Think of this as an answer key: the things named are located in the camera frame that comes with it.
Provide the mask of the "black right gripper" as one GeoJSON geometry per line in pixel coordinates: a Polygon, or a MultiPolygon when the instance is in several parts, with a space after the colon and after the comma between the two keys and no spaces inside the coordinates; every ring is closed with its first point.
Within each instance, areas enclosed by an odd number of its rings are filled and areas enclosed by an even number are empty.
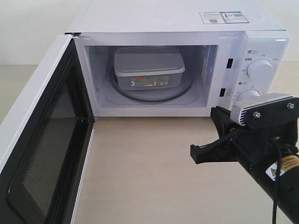
{"type": "Polygon", "coordinates": [[[230,118],[230,111],[211,108],[211,119],[219,139],[202,146],[190,145],[196,164],[239,162],[258,184],[298,184],[299,149],[297,122],[250,129],[230,118]]]}

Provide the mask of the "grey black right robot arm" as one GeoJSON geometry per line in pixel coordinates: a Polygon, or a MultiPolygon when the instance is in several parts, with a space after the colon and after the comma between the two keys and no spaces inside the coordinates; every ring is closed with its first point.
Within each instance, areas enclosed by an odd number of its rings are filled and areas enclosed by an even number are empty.
{"type": "Polygon", "coordinates": [[[196,164],[236,161],[273,200],[272,221],[280,209],[299,221],[299,155],[297,109],[285,103],[259,106],[245,113],[244,125],[232,119],[232,111],[211,109],[218,140],[190,146],[196,164]]]}

